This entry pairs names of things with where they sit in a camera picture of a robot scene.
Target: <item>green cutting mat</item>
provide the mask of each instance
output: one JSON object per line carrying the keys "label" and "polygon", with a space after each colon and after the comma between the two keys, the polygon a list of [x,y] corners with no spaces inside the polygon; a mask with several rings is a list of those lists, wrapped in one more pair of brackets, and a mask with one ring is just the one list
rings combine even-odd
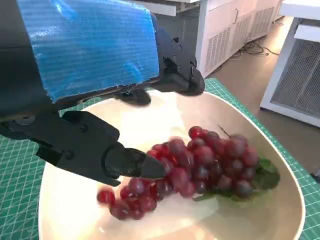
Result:
{"label": "green cutting mat", "polygon": [[[320,240],[320,185],[217,79],[206,80],[206,91],[241,110],[276,145],[298,179],[304,195],[306,219],[300,239]],[[75,109],[81,110],[100,100],[91,99]],[[0,240],[38,239],[38,203],[45,162],[35,156],[36,150],[37,146],[28,140],[0,137]]]}

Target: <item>cabinet vent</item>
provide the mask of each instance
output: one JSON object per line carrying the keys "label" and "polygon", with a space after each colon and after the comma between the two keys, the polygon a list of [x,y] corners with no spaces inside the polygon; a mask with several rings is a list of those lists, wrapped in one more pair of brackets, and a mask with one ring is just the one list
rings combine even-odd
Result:
{"label": "cabinet vent", "polygon": [[271,103],[320,117],[320,43],[297,39]]}
{"label": "cabinet vent", "polygon": [[206,51],[205,71],[211,72],[211,69],[217,64],[222,63],[226,57],[231,27],[220,32],[208,40]]}
{"label": "cabinet vent", "polygon": [[180,38],[191,53],[196,52],[200,7],[180,13]]}
{"label": "cabinet vent", "polygon": [[251,17],[252,15],[250,14],[236,24],[231,48],[232,53],[238,51],[246,43]]}
{"label": "cabinet vent", "polygon": [[251,30],[251,39],[268,33],[269,27],[273,21],[275,9],[276,8],[273,6],[255,13]]}

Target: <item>blue protective cover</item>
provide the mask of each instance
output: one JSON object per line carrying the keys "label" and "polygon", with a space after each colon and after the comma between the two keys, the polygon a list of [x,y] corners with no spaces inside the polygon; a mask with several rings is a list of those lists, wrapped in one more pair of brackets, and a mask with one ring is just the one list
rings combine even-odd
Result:
{"label": "blue protective cover", "polygon": [[119,0],[18,0],[47,94],[60,98],[159,75],[151,14]]}

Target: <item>red grape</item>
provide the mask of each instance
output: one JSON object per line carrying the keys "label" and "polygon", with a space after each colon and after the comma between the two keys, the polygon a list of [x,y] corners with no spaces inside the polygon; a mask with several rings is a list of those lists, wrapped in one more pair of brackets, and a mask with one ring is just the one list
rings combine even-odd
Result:
{"label": "red grape", "polygon": [[198,164],[208,165],[215,162],[214,152],[208,146],[197,147],[193,154]]}
{"label": "red grape", "polygon": [[101,190],[96,195],[96,199],[101,204],[108,204],[112,206],[115,204],[116,198],[115,193],[112,190]]}
{"label": "red grape", "polygon": [[135,195],[131,192],[131,190],[129,189],[129,186],[124,186],[121,191],[120,191],[120,198],[122,200],[126,199],[126,198],[131,198],[134,197]]}
{"label": "red grape", "polygon": [[131,210],[141,208],[140,202],[137,197],[128,197],[124,201]]}
{"label": "red grape", "polygon": [[227,140],[220,138],[219,140],[214,141],[213,146],[211,147],[216,154],[223,156],[226,152],[226,143]]}
{"label": "red grape", "polygon": [[208,133],[209,131],[207,129],[202,129],[199,137],[203,139]]}
{"label": "red grape", "polygon": [[209,170],[203,166],[203,165],[198,165],[194,170],[193,170],[193,177],[197,180],[206,180],[210,176]]}
{"label": "red grape", "polygon": [[197,138],[192,139],[188,143],[187,148],[190,151],[192,151],[192,150],[196,149],[197,147],[204,146],[204,145],[206,145],[205,141],[203,139],[197,137]]}
{"label": "red grape", "polygon": [[196,181],[195,189],[197,194],[204,194],[207,191],[207,185],[204,181]]}
{"label": "red grape", "polygon": [[205,143],[213,148],[215,145],[216,141],[219,141],[220,137],[215,131],[209,131],[205,136],[204,136],[204,141]]}
{"label": "red grape", "polygon": [[132,210],[131,215],[134,220],[140,220],[144,217],[145,213],[141,209],[137,208]]}
{"label": "red grape", "polygon": [[235,194],[240,198],[247,198],[254,192],[254,188],[246,180],[237,181],[235,183],[234,190]]}
{"label": "red grape", "polygon": [[176,189],[181,188],[189,180],[186,170],[181,167],[175,167],[172,169],[169,177]]}
{"label": "red grape", "polygon": [[217,182],[217,187],[221,191],[229,191],[232,188],[232,179],[226,175],[221,175]]}
{"label": "red grape", "polygon": [[241,134],[232,134],[232,135],[230,135],[230,138],[231,139],[238,139],[238,140],[242,141],[246,147],[248,146],[248,139]]}
{"label": "red grape", "polygon": [[154,184],[149,185],[149,187],[145,190],[144,195],[151,196],[155,201],[158,199],[158,187],[156,182]]}
{"label": "red grape", "polygon": [[252,148],[248,147],[244,156],[242,157],[243,163],[248,167],[255,167],[258,164],[259,156],[257,151]]}
{"label": "red grape", "polygon": [[164,166],[165,173],[168,175],[171,170],[174,168],[174,165],[166,157],[161,157],[159,162]]}
{"label": "red grape", "polygon": [[248,167],[243,170],[243,173],[240,175],[240,178],[251,181],[255,178],[255,176],[256,176],[256,168]]}
{"label": "red grape", "polygon": [[129,206],[122,200],[117,200],[115,204],[110,207],[110,213],[119,220],[125,220],[131,216]]}
{"label": "red grape", "polygon": [[224,171],[219,162],[215,162],[212,166],[210,166],[209,170],[214,178],[219,177]]}
{"label": "red grape", "polygon": [[195,165],[194,155],[190,151],[184,151],[178,156],[178,162],[186,169],[191,169]]}
{"label": "red grape", "polygon": [[153,149],[147,151],[146,154],[149,155],[149,156],[151,156],[151,157],[154,157],[154,158],[156,158],[156,159],[159,159],[160,156],[161,156],[161,153],[160,153],[159,151],[153,150]]}
{"label": "red grape", "polygon": [[182,139],[173,139],[168,143],[168,148],[173,156],[178,156],[179,154],[186,151],[187,147]]}
{"label": "red grape", "polygon": [[169,180],[165,178],[156,180],[155,184],[157,186],[158,194],[160,197],[169,196],[174,190],[174,187],[171,185]]}
{"label": "red grape", "polygon": [[189,137],[191,139],[198,138],[200,137],[201,134],[202,134],[202,128],[199,126],[193,126],[189,130]]}
{"label": "red grape", "polygon": [[134,195],[143,194],[146,190],[146,183],[141,178],[131,178],[128,186]]}
{"label": "red grape", "polygon": [[157,207],[157,202],[148,195],[139,197],[139,203],[141,206],[141,210],[145,213],[152,212]]}
{"label": "red grape", "polygon": [[225,169],[225,171],[228,174],[235,176],[240,174],[243,169],[244,169],[244,164],[242,163],[242,161],[240,161],[239,159],[234,159],[230,162],[230,164]]}
{"label": "red grape", "polygon": [[233,138],[227,141],[226,149],[230,157],[240,158],[246,151],[246,145],[242,140]]}
{"label": "red grape", "polygon": [[161,153],[164,149],[164,146],[162,144],[156,144],[156,145],[153,145],[151,149]]}
{"label": "red grape", "polygon": [[196,193],[196,185],[188,181],[179,189],[179,193],[184,198],[191,198]]}

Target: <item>robotic arm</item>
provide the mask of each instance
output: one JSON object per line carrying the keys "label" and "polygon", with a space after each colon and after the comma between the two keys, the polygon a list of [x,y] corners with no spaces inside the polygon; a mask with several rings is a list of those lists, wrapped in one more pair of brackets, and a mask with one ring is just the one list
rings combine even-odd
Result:
{"label": "robotic arm", "polygon": [[120,183],[117,180],[120,175],[163,178],[163,166],[144,152],[125,148],[118,142],[120,133],[112,125],[86,111],[59,114],[60,110],[98,96],[147,105],[150,98],[144,88],[148,87],[185,96],[202,94],[205,84],[197,70],[195,56],[184,42],[172,39],[158,27],[154,15],[152,23],[158,77],[145,79],[140,84],[97,89],[53,102],[44,89],[18,4],[12,0],[0,1],[0,36],[5,36],[0,38],[0,134],[15,140],[34,141],[39,144],[36,155],[41,159],[111,186]]}

